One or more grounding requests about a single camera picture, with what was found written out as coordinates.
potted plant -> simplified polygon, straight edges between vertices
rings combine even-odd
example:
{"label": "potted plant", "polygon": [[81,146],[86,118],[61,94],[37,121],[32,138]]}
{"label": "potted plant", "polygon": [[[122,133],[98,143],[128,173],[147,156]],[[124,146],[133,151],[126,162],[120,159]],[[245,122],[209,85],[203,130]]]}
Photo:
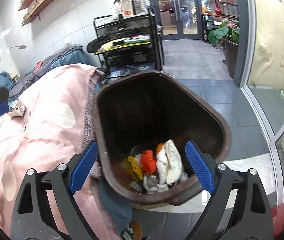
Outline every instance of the potted plant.
{"label": "potted plant", "polygon": [[212,46],[216,46],[219,41],[224,40],[225,61],[231,78],[234,78],[237,59],[239,39],[239,28],[237,25],[238,21],[225,20],[217,30],[211,30],[207,36]]}

shelf bracket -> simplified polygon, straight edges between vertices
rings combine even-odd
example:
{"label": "shelf bracket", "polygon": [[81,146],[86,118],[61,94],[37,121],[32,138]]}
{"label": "shelf bracket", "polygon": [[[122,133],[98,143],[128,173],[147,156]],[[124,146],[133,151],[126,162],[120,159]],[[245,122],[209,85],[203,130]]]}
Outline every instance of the shelf bracket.
{"label": "shelf bracket", "polygon": [[39,18],[39,21],[41,21],[40,14],[35,14],[34,16],[37,16]]}

lamp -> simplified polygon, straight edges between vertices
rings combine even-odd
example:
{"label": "lamp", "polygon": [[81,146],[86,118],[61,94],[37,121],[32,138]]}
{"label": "lamp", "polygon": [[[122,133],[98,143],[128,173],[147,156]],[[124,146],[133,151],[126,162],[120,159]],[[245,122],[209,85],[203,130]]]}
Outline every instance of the lamp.
{"label": "lamp", "polygon": [[10,49],[12,49],[12,48],[25,49],[25,48],[26,48],[26,45],[21,44],[21,45],[16,45],[16,46],[8,47],[8,54],[10,55],[10,59],[11,59],[11,61],[12,61],[12,64],[13,64],[13,66],[14,66],[16,72],[17,72],[17,75],[20,76],[20,73],[19,73],[19,71],[18,71],[18,69],[17,69],[17,67],[16,67],[16,65],[15,65],[15,63],[14,63],[14,61],[13,61],[13,58],[12,58],[12,56],[11,56],[11,54],[10,54]]}

plastic bottle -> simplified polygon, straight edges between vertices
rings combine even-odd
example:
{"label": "plastic bottle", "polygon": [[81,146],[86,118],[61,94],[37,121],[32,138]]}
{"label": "plastic bottle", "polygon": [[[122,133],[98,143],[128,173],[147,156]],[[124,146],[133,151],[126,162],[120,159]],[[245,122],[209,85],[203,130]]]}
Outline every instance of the plastic bottle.
{"label": "plastic bottle", "polygon": [[120,5],[118,2],[115,2],[113,6],[113,20],[117,21],[119,19],[119,14],[121,14]]}
{"label": "plastic bottle", "polygon": [[141,13],[147,12],[146,0],[133,0],[133,2],[134,2],[136,14],[141,14]]}

blue gripper pad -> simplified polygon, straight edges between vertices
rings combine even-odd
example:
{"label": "blue gripper pad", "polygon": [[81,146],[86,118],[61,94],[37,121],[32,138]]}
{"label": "blue gripper pad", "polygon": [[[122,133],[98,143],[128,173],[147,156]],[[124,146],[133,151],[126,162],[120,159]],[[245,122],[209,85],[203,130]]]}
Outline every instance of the blue gripper pad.
{"label": "blue gripper pad", "polygon": [[185,145],[185,154],[202,188],[213,194],[215,191],[213,174],[191,141]]}
{"label": "blue gripper pad", "polygon": [[75,194],[75,192],[81,190],[95,160],[98,157],[98,153],[98,144],[96,142],[93,142],[72,172],[69,191],[73,195]]}

